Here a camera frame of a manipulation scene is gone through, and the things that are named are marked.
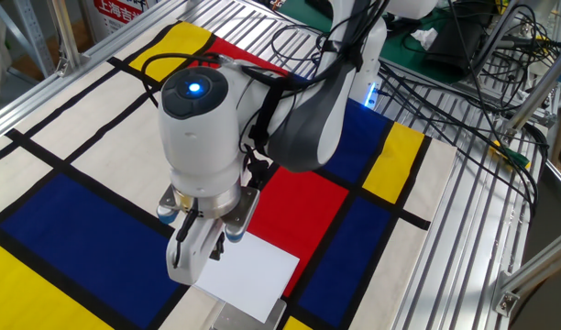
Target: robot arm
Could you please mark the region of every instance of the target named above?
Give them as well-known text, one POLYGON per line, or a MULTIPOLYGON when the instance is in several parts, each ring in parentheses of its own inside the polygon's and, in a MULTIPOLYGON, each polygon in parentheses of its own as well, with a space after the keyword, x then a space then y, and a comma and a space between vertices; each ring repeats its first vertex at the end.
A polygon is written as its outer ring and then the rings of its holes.
MULTIPOLYGON (((410 1, 393 1, 395 13, 401 13, 401 3, 410 1)), ((435 2, 422 1, 416 7, 433 3, 429 12, 435 2)), ((368 13, 377 13, 386 4, 346 0, 333 5, 334 31, 325 43, 329 51, 322 54, 315 84, 255 71, 254 64, 233 60, 223 60, 219 69, 184 69, 164 84, 159 128, 172 185, 158 213, 170 220, 178 211, 187 215, 167 247, 173 280, 194 284, 207 260, 218 259, 223 252, 224 233, 237 242, 248 228, 259 191, 240 186, 240 142, 289 171, 315 170, 337 148, 348 95, 366 105, 376 100, 386 27, 380 13, 373 19, 368 13), (371 26, 362 27, 363 21, 371 26), (355 39, 361 40, 358 45, 348 43, 355 39), (356 53, 361 60, 352 58, 356 53), (241 137, 244 127, 252 129, 241 137)), ((416 7, 407 17, 426 14, 416 7)))

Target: red sign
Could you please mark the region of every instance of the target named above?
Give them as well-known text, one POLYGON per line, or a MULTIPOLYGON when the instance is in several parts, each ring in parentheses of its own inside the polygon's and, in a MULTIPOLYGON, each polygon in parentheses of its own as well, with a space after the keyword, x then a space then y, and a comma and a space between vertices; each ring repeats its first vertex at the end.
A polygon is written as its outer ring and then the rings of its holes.
POLYGON ((128 23, 142 14, 140 9, 121 3, 118 0, 93 0, 93 2, 95 3, 95 8, 97 8, 101 14, 122 23, 128 23))

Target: mondrian-style mat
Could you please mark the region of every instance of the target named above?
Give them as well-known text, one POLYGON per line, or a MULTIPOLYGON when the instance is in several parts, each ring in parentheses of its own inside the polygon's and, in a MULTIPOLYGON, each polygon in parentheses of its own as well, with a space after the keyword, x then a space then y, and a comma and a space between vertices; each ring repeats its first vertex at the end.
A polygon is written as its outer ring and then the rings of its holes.
MULTIPOLYGON (((0 329, 213 322, 221 303, 166 272, 173 228, 154 210, 168 164, 139 72, 158 53, 207 51, 272 67, 199 27, 164 24, 0 138, 0 329)), ((190 65, 151 66, 151 87, 190 65)), ((327 165, 294 174, 273 164, 248 231, 299 259, 280 329, 389 328, 454 157, 349 101, 327 165)))

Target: blue led light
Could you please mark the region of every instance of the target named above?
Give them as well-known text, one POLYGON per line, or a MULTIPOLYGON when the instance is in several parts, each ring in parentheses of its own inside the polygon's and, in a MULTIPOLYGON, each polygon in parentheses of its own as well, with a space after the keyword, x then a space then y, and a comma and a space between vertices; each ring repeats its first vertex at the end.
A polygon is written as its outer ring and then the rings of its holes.
POLYGON ((372 108, 370 106, 370 98, 372 97, 372 93, 374 93, 374 89, 376 88, 376 83, 373 82, 370 88, 368 88, 368 94, 366 95, 366 101, 364 101, 364 106, 367 108, 372 108))
POLYGON ((194 83, 190 84, 189 85, 189 92, 191 92, 191 93, 201 92, 201 85, 197 82, 194 82, 194 83))

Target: blue square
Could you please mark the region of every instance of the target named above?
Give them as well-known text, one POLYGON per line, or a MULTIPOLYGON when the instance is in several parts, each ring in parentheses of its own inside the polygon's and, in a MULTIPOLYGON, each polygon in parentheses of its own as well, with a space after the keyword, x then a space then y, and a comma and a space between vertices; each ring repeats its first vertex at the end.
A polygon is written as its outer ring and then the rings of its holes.
POLYGON ((357 198, 303 292, 299 305, 339 327, 391 214, 357 198))
POLYGON ((334 156, 325 164, 324 169, 356 183, 376 152, 389 122, 384 116, 348 99, 342 137, 334 156))
POLYGON ((1 227, 143 328, 179 286, 166 270, 168 238, 62 174, 1 227))

